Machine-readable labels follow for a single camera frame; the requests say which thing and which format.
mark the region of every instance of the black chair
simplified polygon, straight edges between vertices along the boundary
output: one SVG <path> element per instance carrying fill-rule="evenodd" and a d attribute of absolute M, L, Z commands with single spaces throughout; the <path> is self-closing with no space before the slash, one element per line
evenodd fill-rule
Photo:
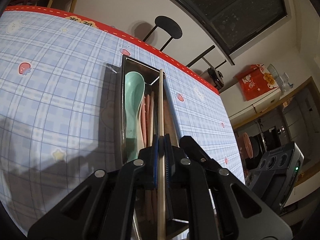
<path fill-rule="evenodd" d="M 170 19 L 169 17 L 158 16 L 155 19 L 155 25 L 156 26 L 154 26 L 153 29 L 148 33 L 148 35 L 143 39 L 143 42 L 145 42 L 147 40 L 147 38 L 149 38 L 151 33 L 153 33 L 157 27 L 165 30 L 170 35 L 170 39 L 168 39 L 168 41 L 162 46 L 160 51 L 163 51 L 163 49 L 169 44 L 169 42 L 172 39 L 178 40 L 182 37 L 182 30 L 181 30 L 180 26 L 174 20 Z"/>

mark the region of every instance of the red trim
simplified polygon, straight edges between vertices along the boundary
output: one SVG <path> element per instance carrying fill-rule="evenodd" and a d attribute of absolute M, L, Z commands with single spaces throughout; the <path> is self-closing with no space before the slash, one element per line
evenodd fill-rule
<path fill-rule="evenodd" d="M 59 16 L 59 17 L 62 17 L 62 18 L 69 17 L 69 16 L 77 16 L 77 17 L 81 18 L 81 20 L 93 21 L 93 20 L 91 20 L 91 19 L 89 19 L 87 17 L 81 16 L 81 15 L 78 15 L 78 14 L 65 12 L 65 11 L 61 11 L 61 10 L 57 10 L 57 9 L 53 9 L 53 8 L 39 7 L 39 6 L 28 6 L 28 5 L 8 6 L 5 9 L 5 11 L 39 12 L 39 13 Z M 174 65 L 178 69 L 182 70 L 184 73 L 186 73 L 189 76 L 193 77 L 195 80 L 199 81 L 201 84 L 205 85 L 207 88 L 209 88 L 210 90 L 215 92 L 217 95 L 219 94 L 218 90 L 214 86 L 212 86 L 210 83 L 208 83 L 203 78 L 198 76 L 192 70 L 190 70 L 186 66 L 182 65 L 181 63 L 179 63 L 175 59 L 171 58 L 170 56 L 168 56 L 168 55 L 164 54 L 163 52 L 159 51 L 158 49 L 152 47 L 151 45 L 148 45 L 148 44 L 144 43 L 143 41 L 140 41 L 137 38 L 134 38 L 134 37 L 132 37 L 131 35 L 129 35 L 127 33 L 124 33 L 124 32 L 122 32 L 120 30 L 112 28 L 112 27 L 110 27 L 108 25 L 105 25 L 103 23 L 100 23 L 100 22 L 97 22 L 97 21 L 93 21 L 93 22 L 96 24 L 98 29 L 100 29 L 102 31 L 105 31 L 107 33 L 110 33 L 112 35 L 115 35 L 115 36 L 117 36 L 117 37 L 119 37 L 121 39 L 124 39 L 126 41 L 129 41 L 129 42 L 139 46 L 140 48 L 143 48 L 143 49 L 149 51 L 150 53 L 162 58 L 163 60 L 169 62 L 170 64 Z"/>

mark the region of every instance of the mint green spoon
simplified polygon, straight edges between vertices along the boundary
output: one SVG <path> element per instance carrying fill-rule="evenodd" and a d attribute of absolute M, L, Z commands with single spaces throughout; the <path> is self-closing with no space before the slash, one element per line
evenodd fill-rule
<path fill-rule="evenodd" d="M 125 75 L 124 104 L 126 116 L 126 151 L 128 162 L 138 157 L 137 122 L 139 107 L 144 95 L 143 76 L 135 71 Z"/>

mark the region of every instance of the red gift bag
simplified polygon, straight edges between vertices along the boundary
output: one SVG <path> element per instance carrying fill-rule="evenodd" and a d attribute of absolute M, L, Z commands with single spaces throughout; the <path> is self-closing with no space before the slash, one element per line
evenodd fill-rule
<path fill-rule="evenodd" d="M 236 75 L 247 101 L 278 87 L 264 65 L 251 65 L 250 69 Z"/>

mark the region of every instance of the window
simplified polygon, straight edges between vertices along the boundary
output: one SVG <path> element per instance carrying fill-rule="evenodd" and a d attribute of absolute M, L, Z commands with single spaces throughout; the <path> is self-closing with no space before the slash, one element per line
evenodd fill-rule
<path fill-rule="evenodd" d="M 185 0 L 206 18 L 229 54 L 287 15 L 283 0 Z"/>

